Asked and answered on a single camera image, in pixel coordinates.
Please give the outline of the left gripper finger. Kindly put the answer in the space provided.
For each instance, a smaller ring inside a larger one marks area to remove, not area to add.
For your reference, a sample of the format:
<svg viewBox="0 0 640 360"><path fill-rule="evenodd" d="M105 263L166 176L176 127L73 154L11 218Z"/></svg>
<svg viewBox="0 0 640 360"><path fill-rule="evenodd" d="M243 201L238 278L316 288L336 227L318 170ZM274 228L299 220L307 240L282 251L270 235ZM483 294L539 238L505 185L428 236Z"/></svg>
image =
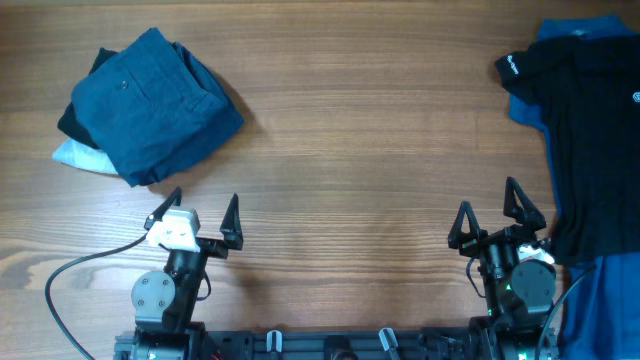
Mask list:
<svg viewBox="0 0 640 360"><path fill-rule="evenodd" d="M164 214L171 206L180 206L182 200L182 189L176 187L173 192L161 203L145 220L144 229L150 230L152 226L161 221Z"/></svg>
<svg viewBox="0 0 640 360"><path fill-rule="evenodd" d="M231 250L241 250L244 244L239 215L239 196L234 193L220 225L223 241Z"/></svg>

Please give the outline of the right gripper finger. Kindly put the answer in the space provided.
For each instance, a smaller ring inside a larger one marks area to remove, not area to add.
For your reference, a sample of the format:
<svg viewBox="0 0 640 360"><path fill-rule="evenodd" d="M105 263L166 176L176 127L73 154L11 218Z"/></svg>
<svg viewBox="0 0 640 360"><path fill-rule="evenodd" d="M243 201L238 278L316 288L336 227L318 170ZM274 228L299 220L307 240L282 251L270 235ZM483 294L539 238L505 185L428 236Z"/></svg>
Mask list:
<svg viewBox="0 0 640 360"><path fill-rule="evenodd" d="M468 201L462 201L449 231L447 241L451 249L461 249L464 244L477 241L481 235L481 228Z"/></svg>
<svg viewBox="0 0 640 360"><path fill-rule="evenodd" d="M538 231L546 227L544 215L524 193L517 180L513 177L508 177L505 182L503 214L532 231Z"/></svg>

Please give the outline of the black polo shirt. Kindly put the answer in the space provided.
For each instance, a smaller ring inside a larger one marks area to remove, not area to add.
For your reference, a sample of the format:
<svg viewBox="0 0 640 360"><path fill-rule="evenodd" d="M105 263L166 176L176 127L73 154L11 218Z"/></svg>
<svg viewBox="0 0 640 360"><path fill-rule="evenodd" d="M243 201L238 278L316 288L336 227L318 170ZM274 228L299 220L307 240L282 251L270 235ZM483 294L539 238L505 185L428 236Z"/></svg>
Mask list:
<svg viewBox="0 0 640 360"><path fill-rule="evenodd" d="M502 87L541 110L563 265L639 249L639 38L565 36L495 63Z"/></svg>

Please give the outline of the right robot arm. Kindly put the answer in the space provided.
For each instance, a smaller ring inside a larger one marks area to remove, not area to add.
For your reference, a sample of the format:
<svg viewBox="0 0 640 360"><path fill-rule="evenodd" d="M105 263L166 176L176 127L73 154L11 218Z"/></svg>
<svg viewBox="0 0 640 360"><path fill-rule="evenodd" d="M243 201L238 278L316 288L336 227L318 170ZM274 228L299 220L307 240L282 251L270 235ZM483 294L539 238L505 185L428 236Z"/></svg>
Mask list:
<svg viewBox="0 0 640 360"><path fill-rule="evenodd" d="M492 234L481 229L469 202L461 203L448 246L478 261L487 314L469 320L466 359L557 359L556 336L549 320L554 309L556 271L539 259L522 260L523 245L540 247L536 232L544 215L515 178L505 183L503 213L513 225Z"/></svg>

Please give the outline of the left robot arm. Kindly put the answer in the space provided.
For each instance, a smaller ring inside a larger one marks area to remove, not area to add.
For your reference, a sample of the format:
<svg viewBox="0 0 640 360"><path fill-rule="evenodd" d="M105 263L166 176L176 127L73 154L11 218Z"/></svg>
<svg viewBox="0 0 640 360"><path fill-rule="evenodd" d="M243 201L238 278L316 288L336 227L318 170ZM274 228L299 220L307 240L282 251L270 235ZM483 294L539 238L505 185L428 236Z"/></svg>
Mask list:
<svg viewBox="0 0 640 360"><path fill-rule="evenodd" d="M175 189L146 219L149 244L168 251L161 271L142 275L131 291L135 330L115 338L115 360L222 359L224 355L202 322L192 320L203 282L209 283L207 261L226 259L243 248L239 197L233 195L220 225L222 237L199 237L195 209L181 205Z"/></svg>

